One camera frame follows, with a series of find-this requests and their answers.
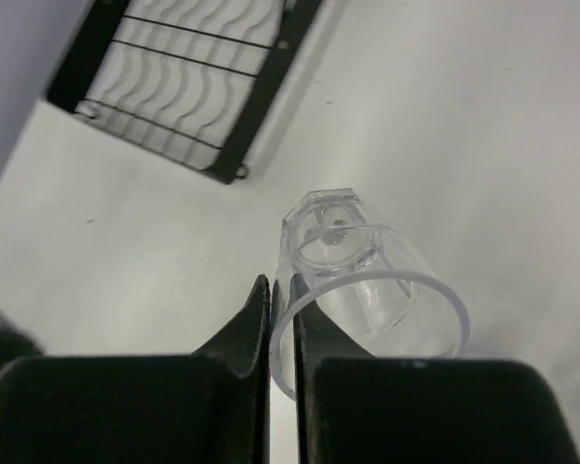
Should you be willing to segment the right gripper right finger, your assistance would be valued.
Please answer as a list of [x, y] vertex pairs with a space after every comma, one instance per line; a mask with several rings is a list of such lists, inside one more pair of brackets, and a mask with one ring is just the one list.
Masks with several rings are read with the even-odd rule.
[[522, 362], [377, 358], [290, 283], [303, 463], [576, 463], [554, 393]]

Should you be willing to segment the clear cup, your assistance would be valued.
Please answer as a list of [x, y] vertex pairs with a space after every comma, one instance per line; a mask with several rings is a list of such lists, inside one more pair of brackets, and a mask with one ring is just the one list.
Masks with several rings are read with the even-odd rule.
[[311, 191], [282, 220], [269, 360], [290, 399], [294, 338], [309, 316], [378, 358], [454, 358], [471, 333], [457, 293], [350, 188]]

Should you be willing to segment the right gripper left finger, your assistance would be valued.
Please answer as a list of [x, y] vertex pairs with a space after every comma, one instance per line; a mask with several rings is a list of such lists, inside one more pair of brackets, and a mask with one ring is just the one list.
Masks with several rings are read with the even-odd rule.
[[0, 463], [266, 463], [270, 285], [189, 354], [0, 361]]

